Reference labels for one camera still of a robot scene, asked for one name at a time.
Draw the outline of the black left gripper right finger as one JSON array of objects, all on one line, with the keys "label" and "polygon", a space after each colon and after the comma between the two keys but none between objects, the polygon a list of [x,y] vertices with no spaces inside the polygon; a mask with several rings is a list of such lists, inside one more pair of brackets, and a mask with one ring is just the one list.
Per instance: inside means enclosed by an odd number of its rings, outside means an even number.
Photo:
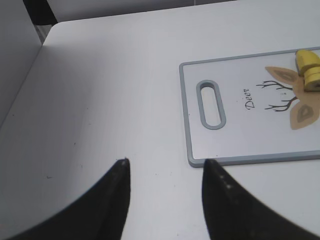
[{"label": "black left gripper right finger", "polygon": [[243,188],[216,160],[206,159],[202,207],[212,240],[318,240]]}]

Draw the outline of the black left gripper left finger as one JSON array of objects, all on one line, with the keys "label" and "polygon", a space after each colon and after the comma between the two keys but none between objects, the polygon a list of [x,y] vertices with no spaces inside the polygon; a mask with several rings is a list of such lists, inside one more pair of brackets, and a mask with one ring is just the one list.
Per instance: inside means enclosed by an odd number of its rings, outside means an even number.
[{"label": "black left gripper left finger", "polygon": [[120,240],[131,201],[131,165],[118,159],[83,195],[7,240]]}]

